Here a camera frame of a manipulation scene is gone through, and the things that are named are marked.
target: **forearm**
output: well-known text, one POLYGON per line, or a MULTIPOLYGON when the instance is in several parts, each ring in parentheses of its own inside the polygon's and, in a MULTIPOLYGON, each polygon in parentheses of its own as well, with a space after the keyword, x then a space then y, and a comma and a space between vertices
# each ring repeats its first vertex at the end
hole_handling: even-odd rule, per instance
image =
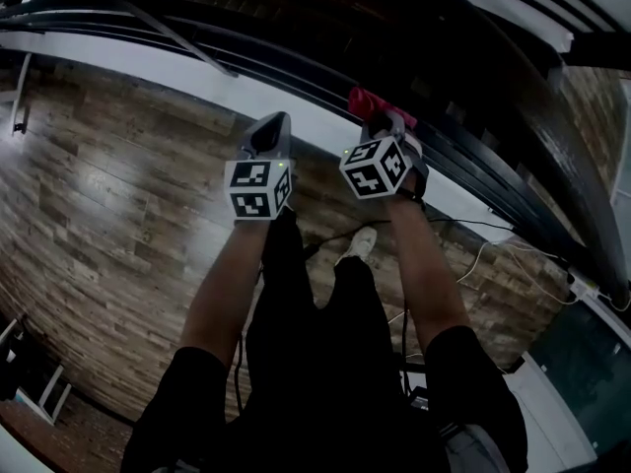
POLYGON ((421 208, 404 198, 386 203, 396 242, 403 293, 425 351, 441 331, 468 325, 456 278, 421 208))
POLYGON ((198 347, 230 367, 258 276, 268 222, 239 223, 193 299, 181 347, 198 347))

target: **white cable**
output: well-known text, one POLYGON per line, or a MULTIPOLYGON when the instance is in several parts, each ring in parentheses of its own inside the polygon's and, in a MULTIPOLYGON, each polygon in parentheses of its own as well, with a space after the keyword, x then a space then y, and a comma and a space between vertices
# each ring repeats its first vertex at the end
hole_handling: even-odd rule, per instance
POLYGON ((609 300, 609 304, 611 305, 611 308, 620 312, 627 311, 627 309, 629 308, 629 305, 631 305, 631 296, 629 297, 629 301, 627 302, 627 305, 625 308, 618 308, 615 304, 613 304, 613 300, 609 296, 604 295, 603 293, 598 293, 598 295, 602 296, 606 300, 609 300))
POLYGON ((398 318, 400 318, 405 312, 403 311, 402 313, 399 313, 397 315, 395 315, 391 320, 389 320, 387 323, 388 324, 392 324, 393 322, 395 322, 398 318))
MULTIPOLYGON (((517 245, 514 245, 512 242, 508 243, 505 241, 485 241, 484 243, 482 243, 482 245, 480 246, 480 249, 477 252, 477 256, 475 256, 475 261, 473 261, 473 266, 471 266, 471 269, 466 272, 464 275, 462 275, 459 279, 457 279, 457 282, 460 283, 462 282, 464 279, 466 279, 469 275, 471 275, 473 273, 473 271, 475 270, 475 267, 477 266, 478 261, 480 260, 480 256, 482 255, 482 250, 484 250, 484 247, 486 245, 495 245, 495 246, 508 246, 508 247, 512 247, 516 250, 521 250, 523 252, 538 252, 539 254, 543 254, 545 256, 548 257, 556 257, 559 258, 559 256, 557 256, 556 254, 551 254, 549 252, 544 252, 543 250, 539 250, 536 247, 533 247, 532 245, 529 245, 527 243, 521 242, 519 240, 514 240, 514 243, 522 243, 525 246, 519 247, 517 245)), ((517 265, 520 267, 520 269, 524 272, 524 274, 530 279, 530 281, 536 285, 536 287, 545 295, 549 296, 551 299, 555 300, 556 302, 560 303, 560 304, 575 304, 576 302, 578 302, 580 299, 576 299, 573 300, 572 302, 562 302, 561 300, 559 300, 558 298, 556 298, 555 296, 551 295, 550 293, 548 293, 545 289, 543 289, 541 286, 539 286, 539 284, 534 280, 533 277, 531 277, 527 271, 525 270, 525 268, 522 266, 522 263, 520 263, 519 259, 516 257, 516 255, 508 248, 505 248, 505 250, 511 254, 511 256, 513 257, 513 259, 515 259, 515 262, 517 263, 517 265)), ((608 300, 611 301, 611 299, 605 295, 601 295, 604 296, 605 298, 607 298, 608 300)), ((613 308, 615 308, 618 311, 625 311, 629 306, 631 305, 631 297, 629 298, 629 303, 627 304, 627 306, 625 308, 617 308, 616 306, 614 306, 613 304, 611 304, 611 306, 613 308)), ((391 320, 389 320, 387 323, 388 324, 392 324, 393 322, 395 322, 398 318, 400 318, 401 316, 403 316, 405 312, 401 312, 397 315, 395 315, 391 320)))
POLYGON ((480 260, 480 256, 482 255, 482 250, 484 250, 484 247, 486 247, 489 243, 491 242, 485 241, 484 243, 482 243, 480 250, 477 251, 477 257, 475 258, 475 261, 473 261, 473 266, 471 266, 471 269, 468 272, 466 272, 459 279, 457 279, 458 283, 462 282, 464 279, 466 279, 469 275, 473 273, 473 270, 475 270, 475 267, 477 266, 477 262, 480 260))
POLYGON ((534 280, 533 277, 530 276, 530 274, 526 271, 526 269, 522 266, 522 263, 520 263, 520 260, 516 257, 516 255, 511 252, 510 249, 506 249, 506 251, 511 254, 511 256, 513 257, 513 259, 515 259, 515 262, 517 263, 517 265, 522 269, 522 271, 524 272, 524 275, 526 275, 530 281, 536 285, 536 287, 545 295, 549 296, 551 299, 555 300, 556 302, 560 303, 560 304, 575 304, 576 302, 579 302, 581 299, 580 298, 576 298, 575 300, 573 300, 572 302, 562 302, 561 300, 559 300, 557 297, 555 297, 554 295, 551 295, 550 293, 548 293, 545 289, 543 289, 541 286, 539 286, 539 284, 534 280))
MULTIPOLYGON (((515 245, 511 245, 510 243, 503 243, 503 242, 497 242, 497 243, 491 243, 490 241, 485 241, 484 243, 482 243, 482 246, 480 247, 480 250, 477 253, 477 257, 475 258, 475 261, 473 261, 473 266, 471 266, 471 269, 466 272, 464 275, 462 275, 462 277, 460 277, 457 281, 461 282, 462 280, 464 280, 466 277, 468 277, 469 275, 471 275, 471 273, 473 273, 473 270, 475 270, 475 267, 477 266, 477 262, 480 260, 480 256, 482 255, 482 250, 484 249, 484 247, 488 244, 494 244, 495 246, 500 246, 500 244, 502 245, 507 245, 507 246, 513 246, 514 248, 520 249, 519 247, 516 247, 515 245)), ((557 297, 555 297, 554 295, 551 295, 550 293, 548 293, 545 289, 543 289, 541 286, 539 286, 539 284, 534 280, 534 278, 532 278, 528 272, 525 270, 525 268, 522 266, 522 263, 520 263, 520 260, 516 257, 516 255, 508 248, 505 248, 505 250, 511 254, 511 256, 513 257, 513 259, 515 259, 515 262, 517 263, 517 265, 520 267, 520 269, 524 272, 524 275, 526 275, 530 281, 536 285, 536 287, 545 295, 549 296, 551 299, 555 300, 556 302, 560 303, 560 304, 574 304, 576 302, 578 302, 580 299, 576 299, 572 302, 562 302, 561 300, 559 300, 557 297)), ((532 249, 520 249, 520 250, 534 250, 537 252, 541 252, 542 254, 546 254, 545 252, 543 252, 542 250, 539 250, 538 248, 533 247, 532 249)))
POLYGON ((556 254, 550 254, 549 252, 543 252, 543 250, 540 250, 536 247, 533 247, 532 245, 528 246, 528 247, 519 247, 518 245, 513 245, 513 243, 508 243, 506 241, 500 241, 498 243, 494 243, 494 245, 498 245, 498 244, 502 244, 502 245, 506 245, 508 247, 512 247, 516 250, 521 250, 523 252, 538 252, 539 254, 543 254, 544 256, 548 256, 548 257, 554 257, 556 259, 561 259, 559 256, 557 256, 556 254))

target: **white sneaker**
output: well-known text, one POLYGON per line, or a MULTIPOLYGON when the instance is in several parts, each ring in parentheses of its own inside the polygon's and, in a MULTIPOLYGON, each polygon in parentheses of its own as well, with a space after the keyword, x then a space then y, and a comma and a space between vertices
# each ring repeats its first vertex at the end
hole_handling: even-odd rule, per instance
POLYGON ((371 228, 370 226, 362 228, 353 236, 353 240, 351 241, 348 250, 337 260, 335 266, 337 266, 337 264, 345 257, 357 256, 362 261, 366 261, 368 255, 373 250, 373 247, 375 247, 376 241, 377 230, 375 230, 375 228, 371 228))

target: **wood-patterned floor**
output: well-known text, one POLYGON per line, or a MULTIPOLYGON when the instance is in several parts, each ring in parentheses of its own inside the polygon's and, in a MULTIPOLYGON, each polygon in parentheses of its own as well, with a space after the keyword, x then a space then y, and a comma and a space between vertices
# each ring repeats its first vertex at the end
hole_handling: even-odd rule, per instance
MULTIPOLYGON (((27 93, 26 135, 7 136, 9 106, 0 118, 0 310, 26 312, 27 325, 73 384, 136 419, 230 233, 223 163, 250 121, 69 63, 47 74, 34 70, 27 93)), ((336 159, 304 144, 294 154, 291 203, 305 243, 384 217, 379 206, 352 198, 336 159)), ((465 273, 481 240, 451 223, 434 226, 455 273, 465 273)), ((402 310, 398 268, 389 227, 379 232, 372 267, 386 314, 394 317, 402 310)), ((333 263, 347 243, 333 241, 309 261, 318 305, 330 296, 333 263)), ((534 255, 523 265, 563 297, 564 277, 554 265, 534 255)), ((461 289, 478 335, 501 365, 560 309, 495 247, 485 249, 461 289)), ((401 321, 391 330, 400 349, 401 321)), ((417 353, 412 327, 407 338, 408 352, 417 353)), ((246 363, 240 381, 246 397, 246 363)), ((232 377, 227 413, 236 414, 232 377)))

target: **cable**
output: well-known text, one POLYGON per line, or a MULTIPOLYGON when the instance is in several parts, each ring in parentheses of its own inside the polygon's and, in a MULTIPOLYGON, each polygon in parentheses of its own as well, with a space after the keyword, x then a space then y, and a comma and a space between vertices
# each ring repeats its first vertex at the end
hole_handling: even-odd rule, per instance
POLYGON ((235 366, 235 394, 237 395, 237 407, 239 408, 239 415, 244 410, 244 406, 241 403, 241 392, 239 391, 239 369, 244 359, 244 335, 239 335, 239 356, 237 357, 237 365, 235 366))
POLYGON ((526 275, 530 281, 545 295, 549 296, 551 299, 555 300, 556 302, 560 303, 560 304, 575 304, 576 302, 579 302, 581 299, 580 298, 576 298, 575 300, 573 300, 572 302, 562 302, 561 300, 559 300, 557 297, 555 297, 554 295, 548 293, 545 289, 543 289, 541 286, 539 286, 539 284, 536 282, 536 280, 534 280, 533 277, 530 276, 530 274, 525 270, 525 268, 522 266, 522 263, 520 263, 520 260, 516 257, 516 255, 511 252, 510 249, 506 249, 506 251, 511 254, 511 256, 513 257, 513 259, 515 259, 515 262, 517 263, 517 265, 522 269, 522 271, 524 272, 524 275, 526 275))
POLYGON ((450 218, 446 217, 446 218, 428 219, 428 222, 430 222, 430 223, 438 223, 438 222, 443 222, 443 223, 469 223, 471 225, 490 226, 491 228, 497 228, 498 230, 506 230, 507 232, 514 233, 513 228, 507 228, 506 226, 492 225, 491 223, 483 223, 482 221, 468 221, 467 219, 450 219, 450 218))
POLYGON ((410 379, 407 377, 407 366, 405 365, 405 342, 407 333, 407 301, 403 300, 403 332, 401 333, 401 356, 403 357, 403 391, 406 396, 410 395, 410 379))
POLYGON ((477 262, 480 260, 480 256, 482 255, 482 250, 484 250, 484 247, 486 247, 489 243, 491 242, 485 241, 484 243, 482 243, 480 250, 477 251, 477 256, 475 258, 475 261, 473 261, 473 266, 471 266, 471 269, 468 272, 466 272, 459 279, 457 279, 456 282, 458 283, 462 282, 464 279, 466 279, 469 275, 473 273, 473 270, 475 270, 475 267, 477 266, 477 262))
MULTIPOLYGON (((349 237, 351 235, 356 234, 357 232, 359 232, 362 228, 365 228, 367 226, 374 226, 374 225, 380 225, 380 224, 387 224, 389 223, 390 220, 376 220, 376 221, 369 221, 368 223, 364 223, 363 225, 355 228, 354 230, 350 230, 349 232, 343 233, 341 235, 335 235, 335 236, 331 236, 329 238, 325 238, 322 239, 320 241, 317 241, 315 243, 310 243, 309 245, 307 245, 304 249, 304 254, 305 254, 305 261, 307 261, 308 259, 310 259, 311 257, 313 257, 314 255, 317 254, 317 252, 319 251, 319 249, 325 244, 328 243, 330 241, 334 241, 337 240, 339 238, 346 238, 349 237)), ((439 223, 439 222, 443 222, 443 223, 470 223, 473 225, 484 225, 484 226, 490 226, 491 228, 497 228, 498 230, 506 230, 508 232, 513 233, 513 229, 512 228, 506 228, 505 226, 497 226, 497 225, 492 225, 490 223, 484 223, 482 221, 468 221, 467 219, 450 219, 450 218, 437 218, 437 219, 428 219, 427 220, 428 223, 439 223)))
POLYGON ((539 254, 543 254, 544 256, 554 257, 555 259, 563 259, 561 256, 557 256, 556 254, 551 254, 550 252, 544 252, 543 250, 540 250, 540 249, 538 249, 536 247, 533 247, 532 245, 530 245, 528 247, 519 247, 517 245, 513 245, 513 243, 514 243, 513 241, 510 242, 510 243, 505 242, 505 241, 501 241, 501 242, 497 242, 497 243, 493 243, 493 244, 494 245, 499 245, 500 243, 502 245, 507 246, 507 247, 512 247, 512 248, 514 248, 516 250, 521 250, 522 252, 538 252, 539 254))
POLYGON ((397 315, 395 315, 391 320, 389 320, 387 323, 388 324, 392 324, 393 322, 395 322, 398 318, 400 318, 405 312, 403 311, 402 313, 398 313, 397 315))
POLYGON ((613 304, 613 300, 609 296, 604 295, 603 293, 598 293, 598 295, 608 300, 609 304, 611 305, 611 308, 619 312, 627 311, 629 309, 629 305, 631 305, 631 296, 629 297, 629 301, 627 302, 627 305, 625 308, 618 308, 615 304, 613 304))
MULTIPOLYGON (((261 264, 260 268, 258 268, 258 275, 256 275, 256 282, 254 285, 258 284, 260 280, 260 276, 263 273, 263 266, 261 264)), ((244 335, 240 333, 239 335, 239 355, 237 356, 237 365, 235 366, 235 395, 237 396, 237 408, 239 408, 239 415, 244 410, 241 401, 241 390, 239 389, 239 370, 241 369, 241 364, 244 361, 244 335)))

